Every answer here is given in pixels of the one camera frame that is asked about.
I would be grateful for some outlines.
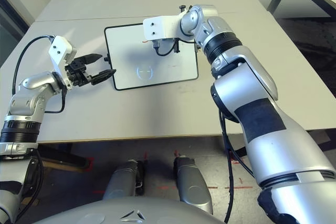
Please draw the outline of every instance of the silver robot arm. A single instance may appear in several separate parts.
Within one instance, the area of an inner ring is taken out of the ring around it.
[[[90,54],[74,59],[76,49],[56,36],[49,49],[54,72],[43,72],[23,80],[9,103],[0,136],[0,223],[14,223],[23,196],[34,192],[37,184],[37,137],[48,100],[62,93],[62,109],[67,90],[108,79],[115,70],[96,76],[86,73],[90,64],[102,55]]]
[[[334,223],[336,170],[310,135],[276,104],[276,85],[214,6],[145,19],[144,34],[195,39],[216,79],[214,102],[243,128],[248,158],[263,189],[259,205],[275,223]]]

